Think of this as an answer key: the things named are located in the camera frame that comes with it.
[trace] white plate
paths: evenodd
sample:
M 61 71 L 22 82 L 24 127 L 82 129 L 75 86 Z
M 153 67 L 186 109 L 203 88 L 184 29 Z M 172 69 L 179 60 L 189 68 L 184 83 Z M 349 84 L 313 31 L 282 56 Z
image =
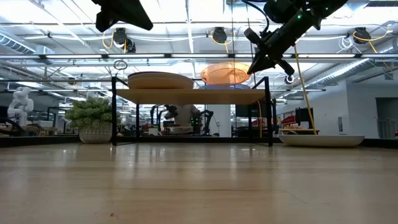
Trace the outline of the white plate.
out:
M 281 134 L 279 139 L 288 146 L 311 147 L 355 147 L 365 136 L 316 136 L 299 134 Z

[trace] black robotic arm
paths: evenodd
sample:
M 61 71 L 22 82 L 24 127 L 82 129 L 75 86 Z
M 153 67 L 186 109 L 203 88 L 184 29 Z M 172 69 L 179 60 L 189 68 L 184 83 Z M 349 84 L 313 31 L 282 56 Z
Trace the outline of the black robotic arm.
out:
M 264 30 L 260 37 L 250 28 L 244 35 L 257 45 L 256 56 L 248 74 L 275 68 L 279 65 L 289 76 L 294 69 L 282 59 L 283 53 L 294 46 L 296 41 L 314 26 L 321 29 L 322 19 L 342 7 L 348 0 L 277 0 L 267 1 L 264 11 L 268 17 L 283 26 L 273 32 Z

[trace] black metal frame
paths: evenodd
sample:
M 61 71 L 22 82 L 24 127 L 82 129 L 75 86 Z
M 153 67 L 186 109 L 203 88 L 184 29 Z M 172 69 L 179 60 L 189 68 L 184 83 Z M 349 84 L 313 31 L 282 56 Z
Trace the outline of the black metal frame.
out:
M 264 138 L 190 138 L 190 137 L 140 137 L 139 129 L 139 104 L 136 104 L 136 136 L 135 137 L 117 137 L 117 112 L 116 112 L 116 96 L 117 89 L 116 83 L 121 82 L 122 84 L 128 86 L 126 82 L 118 77 L 112 77 L 112 145 L 117 146 L 118 142 L 251 142 L 251 143 L 268 143 L 269 147 L 274 145 L 273 132 L 276 125 L 276 106 L 275 103 L 271 101 L 271 91 L 269 89 L 269 78 L 263 77 L 252 89 L 257 89 L 262 83 L 265 85 L 265 101 L 266 101 L 266 118 L 267 118 L 267 136 Z M 274 117 L 274 125 L 272 125 L 271 119 L 272 114 Z M 252 131 L 251 123 L 251 110 L 249 106 L 249 131 Z

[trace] humanoid robot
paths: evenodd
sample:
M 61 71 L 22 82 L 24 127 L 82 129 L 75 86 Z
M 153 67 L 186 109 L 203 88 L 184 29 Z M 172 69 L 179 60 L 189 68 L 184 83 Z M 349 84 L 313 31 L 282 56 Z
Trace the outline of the humanoid robot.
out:
M 8 117 L 16 121 L 15 116 L 18 117 L 18 125 L 23 127 L 27 124 L 27 114 L 33 111 L 33 100 L 29 99 L 30 88 L 18 87 L 12 95 L 14 99 L 9 105 L 7 113 Z

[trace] wooden table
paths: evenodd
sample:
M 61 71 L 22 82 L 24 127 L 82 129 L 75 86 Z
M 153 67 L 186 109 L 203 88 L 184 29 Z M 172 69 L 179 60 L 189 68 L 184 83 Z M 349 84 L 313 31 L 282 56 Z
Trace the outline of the wooden table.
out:
M 137 104 L 250 105 L 265 96 L 264 90 L 118 90 Z
M 398 219 L 396 150 L 56 144 L 5 148 L 0 158 L 2 224 Z

